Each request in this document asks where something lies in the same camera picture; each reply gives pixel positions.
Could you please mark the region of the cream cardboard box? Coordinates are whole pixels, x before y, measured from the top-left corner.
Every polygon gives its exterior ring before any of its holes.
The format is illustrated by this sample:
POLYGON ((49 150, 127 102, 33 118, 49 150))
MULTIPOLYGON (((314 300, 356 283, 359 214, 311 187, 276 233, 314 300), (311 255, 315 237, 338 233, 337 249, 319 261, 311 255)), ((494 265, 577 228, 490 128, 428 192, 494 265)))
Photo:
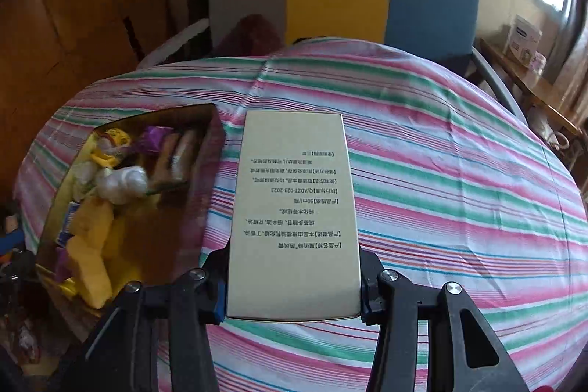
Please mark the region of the cream cardboard box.
POLYGON ((229 244, 231 319, 360 313, 360 252, 343 118, 248 111, 229 244))

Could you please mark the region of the white plastic ball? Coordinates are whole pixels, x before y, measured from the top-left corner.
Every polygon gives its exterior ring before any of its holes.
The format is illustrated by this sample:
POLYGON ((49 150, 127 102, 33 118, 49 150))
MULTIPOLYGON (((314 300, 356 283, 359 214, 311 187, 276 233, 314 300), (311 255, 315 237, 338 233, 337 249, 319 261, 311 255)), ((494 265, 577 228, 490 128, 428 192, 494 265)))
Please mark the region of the white plastic ball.
POLYGON ((123 205, 147 195, 147 172, 140 166, 122 169, 104 168, 97 173, 98 195, 114 205, 123 205))

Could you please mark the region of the yellow sponge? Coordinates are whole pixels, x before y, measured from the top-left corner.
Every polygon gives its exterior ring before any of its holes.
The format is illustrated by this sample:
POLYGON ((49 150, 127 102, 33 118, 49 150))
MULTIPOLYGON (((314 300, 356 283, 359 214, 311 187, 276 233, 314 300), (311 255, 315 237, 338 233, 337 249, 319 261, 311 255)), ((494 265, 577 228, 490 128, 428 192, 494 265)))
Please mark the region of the yellow sponge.
POLYGON ((72 221, 73 236, 66 245, 67 265, 78 294, 90 308, 102 308, 112 296, 102 256, 112 222, 112 204, 98 196, 87 197, 72 221))

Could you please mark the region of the purple snack packet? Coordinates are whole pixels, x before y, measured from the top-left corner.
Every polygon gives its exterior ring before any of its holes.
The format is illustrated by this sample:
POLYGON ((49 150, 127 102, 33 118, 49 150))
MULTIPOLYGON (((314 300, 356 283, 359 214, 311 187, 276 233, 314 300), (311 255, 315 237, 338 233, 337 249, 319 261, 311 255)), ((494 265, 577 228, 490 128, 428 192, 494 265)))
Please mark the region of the purple snack packet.
POLYGON ((132 152, 140 154, 160 153, 165 138, 174 132, 175 130, 168 126, 148 126, 137 140, 133 141, 132 152))

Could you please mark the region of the yellow sock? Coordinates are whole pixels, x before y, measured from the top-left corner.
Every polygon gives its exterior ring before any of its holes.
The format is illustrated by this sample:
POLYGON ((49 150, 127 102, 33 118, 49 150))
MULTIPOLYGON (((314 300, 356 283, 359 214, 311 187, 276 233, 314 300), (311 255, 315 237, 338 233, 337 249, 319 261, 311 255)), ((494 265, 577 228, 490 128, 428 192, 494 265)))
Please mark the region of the yellow sock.
POLYGON ((123 129, 110 128, 98 135, 96 146, 90 154, 102 168, 114 169, 120 165, 132 150, 132 138, 123 129))

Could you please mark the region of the cereal bar packet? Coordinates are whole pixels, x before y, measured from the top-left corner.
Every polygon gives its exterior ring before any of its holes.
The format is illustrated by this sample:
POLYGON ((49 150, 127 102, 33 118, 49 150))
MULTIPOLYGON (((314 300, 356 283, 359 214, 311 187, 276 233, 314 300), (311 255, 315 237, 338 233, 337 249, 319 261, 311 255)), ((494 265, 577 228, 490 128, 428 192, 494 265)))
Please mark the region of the cereal bar packet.
POLYGON ((147 193, 155 194, 189 181, 198 144, 198 135, 193 129, 167 135, 162 141, 147 193))

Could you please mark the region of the blue Tempo tissue pack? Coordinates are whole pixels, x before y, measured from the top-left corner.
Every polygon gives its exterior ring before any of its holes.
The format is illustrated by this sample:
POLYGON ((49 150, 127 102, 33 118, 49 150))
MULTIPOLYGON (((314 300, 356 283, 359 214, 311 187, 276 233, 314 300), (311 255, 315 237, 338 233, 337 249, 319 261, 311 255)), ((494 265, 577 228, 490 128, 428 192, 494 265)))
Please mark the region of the blue Tempo tissue pack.
POLYGON ((74 218, 76 212, 80 208, 80 206, 81 206, 81 204, 77 203, 75 201, 69 202, 64 219, 63 219, 62 224, 60 226, 58 236, 55 240, 58 247, 60 247, 60 248, 66 247, 68 240, 70 240, 71 237, 73 236, 72 231, 71 231, 72 221, 73 221, 73 218, 74 218))

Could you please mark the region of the gold tin box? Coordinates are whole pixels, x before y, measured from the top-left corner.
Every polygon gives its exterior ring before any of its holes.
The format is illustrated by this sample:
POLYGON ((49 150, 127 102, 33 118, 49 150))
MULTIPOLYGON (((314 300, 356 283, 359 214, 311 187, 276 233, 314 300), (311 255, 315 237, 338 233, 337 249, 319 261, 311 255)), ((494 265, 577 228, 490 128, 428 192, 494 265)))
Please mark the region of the gold tin box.
POLYGON ((95 128, 53 200, 37 254, 45 288, 98 314, 129 281, 197 267, 224 130, 214 104, 95 128))

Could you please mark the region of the striped tablecloth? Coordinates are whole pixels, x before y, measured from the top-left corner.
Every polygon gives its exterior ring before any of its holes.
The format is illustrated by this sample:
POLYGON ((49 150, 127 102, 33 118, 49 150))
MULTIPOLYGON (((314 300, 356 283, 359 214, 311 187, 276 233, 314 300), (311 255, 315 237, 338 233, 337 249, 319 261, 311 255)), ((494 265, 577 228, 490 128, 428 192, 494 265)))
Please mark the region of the striped tablecloth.
POLYGON ((245 115, 344 118, 359 237, 417 284, 462 284, 530 388, 558 386, 587 342, 587 221, 559 159, 518 118, 442 66, 379 44, 315 39, 264 58, 204 59, 100 80, 37 134, 15 195, 37 249, 91 130, 214 104, 225 146, 203 237, 230 234, 245 115))

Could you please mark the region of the dark red cushion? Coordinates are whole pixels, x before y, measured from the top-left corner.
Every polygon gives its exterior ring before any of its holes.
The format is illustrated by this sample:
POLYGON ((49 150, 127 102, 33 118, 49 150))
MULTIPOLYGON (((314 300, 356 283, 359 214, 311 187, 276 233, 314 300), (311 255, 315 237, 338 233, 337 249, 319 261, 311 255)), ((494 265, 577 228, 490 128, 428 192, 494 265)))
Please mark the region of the dark red cushion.
POLYGON ((242 18, 213 50, 214 57, 267 56, 284 47, 275 27, 262 15, 242 18))

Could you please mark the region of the wooden side table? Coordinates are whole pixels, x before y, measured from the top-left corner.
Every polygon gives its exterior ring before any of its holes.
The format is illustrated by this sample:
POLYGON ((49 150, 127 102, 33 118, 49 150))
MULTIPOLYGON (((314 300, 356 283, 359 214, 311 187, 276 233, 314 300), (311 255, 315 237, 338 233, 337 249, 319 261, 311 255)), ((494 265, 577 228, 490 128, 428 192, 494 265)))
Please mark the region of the wooden side table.
POLYGON ((570 114, 556 105, 556 88, 542 76, 507 58, 486 40, 479 41, 479 48, 483 56, 491 64, 500 66, 521 90, 521 109, 531 130, 572 169, 587 153, 587 137, 582 128, 571 121, 570 114))

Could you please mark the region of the white blue product box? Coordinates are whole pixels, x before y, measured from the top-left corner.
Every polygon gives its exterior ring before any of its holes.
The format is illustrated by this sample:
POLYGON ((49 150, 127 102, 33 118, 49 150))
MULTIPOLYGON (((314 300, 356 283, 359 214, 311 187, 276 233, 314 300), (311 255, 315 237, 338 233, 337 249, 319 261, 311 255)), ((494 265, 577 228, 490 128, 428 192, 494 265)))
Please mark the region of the white blue product box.
POLYGON ((512 62, 529 68, 537 52, 542 31, 516 15, 511 23, 503 54, 512 62))

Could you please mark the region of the wooden wardrobe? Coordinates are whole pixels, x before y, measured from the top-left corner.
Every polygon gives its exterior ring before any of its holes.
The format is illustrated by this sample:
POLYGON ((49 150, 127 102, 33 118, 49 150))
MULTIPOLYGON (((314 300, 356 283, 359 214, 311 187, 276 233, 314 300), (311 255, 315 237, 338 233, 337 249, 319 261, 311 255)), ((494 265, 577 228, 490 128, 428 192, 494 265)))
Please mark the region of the wooden wardrobe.
POLYGON ((168 0, 1 0, 1 198, 49 117, 168 39, 168 0))

